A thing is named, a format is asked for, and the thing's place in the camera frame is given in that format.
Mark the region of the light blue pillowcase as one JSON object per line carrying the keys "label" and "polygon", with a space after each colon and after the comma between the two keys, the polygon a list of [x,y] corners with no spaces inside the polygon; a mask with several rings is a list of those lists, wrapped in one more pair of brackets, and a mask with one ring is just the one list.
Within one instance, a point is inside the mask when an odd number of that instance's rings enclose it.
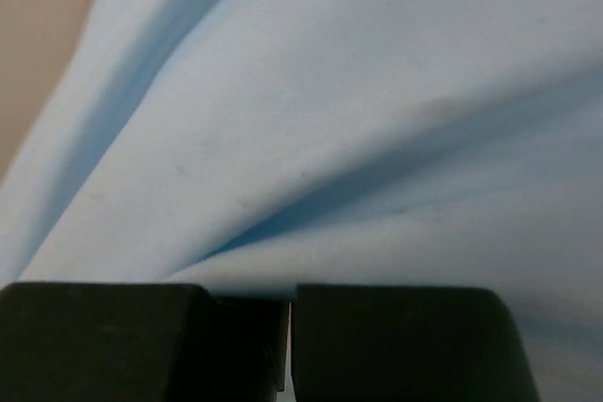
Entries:
{"label": "light blue pillowcase", "polygon": [[602,0],[94,0],[1,281],[481,286],[602,397]]}

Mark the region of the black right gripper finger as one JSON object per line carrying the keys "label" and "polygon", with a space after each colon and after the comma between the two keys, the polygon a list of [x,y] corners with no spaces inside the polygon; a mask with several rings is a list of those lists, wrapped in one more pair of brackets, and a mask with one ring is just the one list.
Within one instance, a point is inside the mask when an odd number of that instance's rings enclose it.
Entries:
{"label": "black right gripper finger", "polygon": [[212,297],[206,371],[209,393],[280,393],[285,389],[289,304]]}

